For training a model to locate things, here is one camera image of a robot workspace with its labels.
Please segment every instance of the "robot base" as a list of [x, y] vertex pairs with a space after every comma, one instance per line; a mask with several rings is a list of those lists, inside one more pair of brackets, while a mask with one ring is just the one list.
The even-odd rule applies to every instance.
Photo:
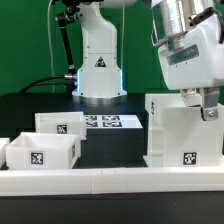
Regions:
[[83, 97], [79, 95], [72, 95], [72, 99], [75, 102], [81, 102], [93, 105], [109, 105], [115, 103], [125, 102], [127, 100], [127, 95], [120, 95], [112, 98], [95, 98], [95, 97]]

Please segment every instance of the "background wall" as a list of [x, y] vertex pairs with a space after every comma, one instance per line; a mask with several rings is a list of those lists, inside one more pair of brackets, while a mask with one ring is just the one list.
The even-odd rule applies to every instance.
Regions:
[[[51, 75], [47, 37], [48, 0], [1, 0], [0, 20], [0, 95], [18, 92], [22, 87]], [[64, 49], [59, 28], [54, 20], [63, 12], [60, 3], [53, 7], [52, 41], [55, 55], [55, 75], [67, 72]], [[118, 49], [121, 46], [121, 9], [103, 9], [103, 16], [118, 30]], [[124, 38], [124, 87], [130, 93], [167, 92], [163, 81], [157, 49], [151, 44], [152, 15], [141, 0], [126, 9]], [[74, 62], [82, 64], [82, 34], [78, 22], [68, 27]], [[52, 88], [35, 88], [31, 91], [52, 91]]]

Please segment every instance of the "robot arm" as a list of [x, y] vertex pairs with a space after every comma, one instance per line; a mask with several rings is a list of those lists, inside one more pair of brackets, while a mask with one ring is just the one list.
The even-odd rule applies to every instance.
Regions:
[[[77, 79], [73, 99], [93, 104], [122, 100], [127, 92], [123, 90], [122, 71], [117, 66], [117, 31], [102, 17], [100, 8], [122, 8], [133, 5], [136, 0], [61, 1], [66, 10], [57, 20], [66, 43], [69, 73], [74, 73], [72, 77]], [[77, 74], [65, 33], [65, 26], [76, 19], [81, 23], [83, 34], [83, 65]]]
[[[167, 87], [180, 89], [187, 106], [201, 105], [202, 118], [218, 118], [224, 85], [224, 23], [213, 0], [143, 0], [153, 12], [153, 44]], [[194, 94], [200, 89], [201, 102]]]

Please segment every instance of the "white box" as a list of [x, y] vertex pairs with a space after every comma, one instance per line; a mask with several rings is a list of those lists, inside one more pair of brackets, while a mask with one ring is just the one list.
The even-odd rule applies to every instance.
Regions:
[[75, 134], [86, 139], [86, 120], [83, 112], [37, 113], [37, 133]]
[[9, 138], [0, 138], [0, 168], [6, 161], [5, 148], [9, 144]]
[[78, 135], [21, 133], [6, 147], [10, 170], [69, 169], [80, 156]]
[[146, 95], [150, 167], [221, 165], [224, 107], [215, 121], [203, 121], [200, 109], [186, 107], [180, 94]]

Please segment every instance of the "black cable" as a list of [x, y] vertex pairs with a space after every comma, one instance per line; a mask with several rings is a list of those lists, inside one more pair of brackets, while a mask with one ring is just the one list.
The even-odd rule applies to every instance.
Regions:
[[224, 21], [221, 12], [219, 12], [217, 9], [213, 8], [213, 12], [217, 15], [218, 20], [220, 22], [221, 26], [221, 33], [220, 33], [220, 38], [219, 38], [219, 43], [223, 44], [224, 42]]
[[32, 85], [32, 86], [27, 86], [26, 89], [24, 89], [23, 92], [20, 91], [20, 93], [26, 93], [30, 88], [33, 88], [33, 87], [38, 87], [38, 86], [56, 86], [56, 85], [66, 85], [67, 83], [43, 83], [43, 84], [35, 84], [35, 85]]
[[51, 81], [51, 80], [56, 80], [56, 79], [64, 79], [64, 76], [53, 76], [53, 77], [47, 77], [47, 78], [43, 78], [43, 79], [38, 79], [38, 80], [30, 83], [29, 85], [25, 86], [24, 88], [22, 88], [19, 91], [19, 93], [26, 93], [26, 91], [28, 89], [30, 89], [31, 87], [35, 86], [38, 83], [46, 82], [46, 81]]

